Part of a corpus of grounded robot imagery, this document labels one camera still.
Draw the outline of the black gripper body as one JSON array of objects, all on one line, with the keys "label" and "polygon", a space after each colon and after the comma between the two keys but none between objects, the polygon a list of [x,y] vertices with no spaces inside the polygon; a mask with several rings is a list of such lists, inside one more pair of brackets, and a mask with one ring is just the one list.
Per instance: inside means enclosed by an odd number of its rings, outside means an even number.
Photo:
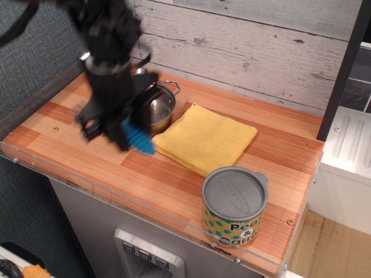
[{"label": "black gripper body", "polygon": [[134,97],[134,80],[156,82],[159,75],[149,72],[147,75],[135,75],[130,67],[104,67],[102,65],[85,65],[86,76],[92,88],[92,96],[82,108],[76,122],[81,125],[82,135],[92,140],[101,133],[100,122],[126,105]]}]

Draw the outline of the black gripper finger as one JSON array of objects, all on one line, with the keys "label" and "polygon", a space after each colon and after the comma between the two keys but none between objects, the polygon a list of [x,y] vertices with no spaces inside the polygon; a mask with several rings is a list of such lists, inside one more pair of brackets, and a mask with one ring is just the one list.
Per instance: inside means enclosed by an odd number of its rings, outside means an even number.
[{"label": "black gripper finger", "polygon": [[154,97],[154,88],[151,87],[139,94],[133,101],[131,121],[146,133],[151,133],[150,106]]},{"label": "black gripper finger", "polygon": [[106,127],[106,135],[108,135],[108,138],[112,142],[117,144],[120,150],[127,151],[129,149],[126,134],[123,131],[120,123],[110,123]]}]

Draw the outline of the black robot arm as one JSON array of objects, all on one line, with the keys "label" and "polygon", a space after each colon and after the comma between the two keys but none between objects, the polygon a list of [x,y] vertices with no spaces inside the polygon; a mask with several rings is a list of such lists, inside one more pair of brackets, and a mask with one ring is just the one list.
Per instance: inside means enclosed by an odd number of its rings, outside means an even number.
[{"label": "black robot arm", "polygon": [[150,72],[133,75],[130,53],[139,40],[141,21],[125,1],[58,1],[66,8],[89,52],[85,72],[92,96],[75,118],[82,134],[92,140],[104,133],[127,151],[131,135],[122,127],[129,120],[150,132],[150,101],[147,89],[159,76]]}]

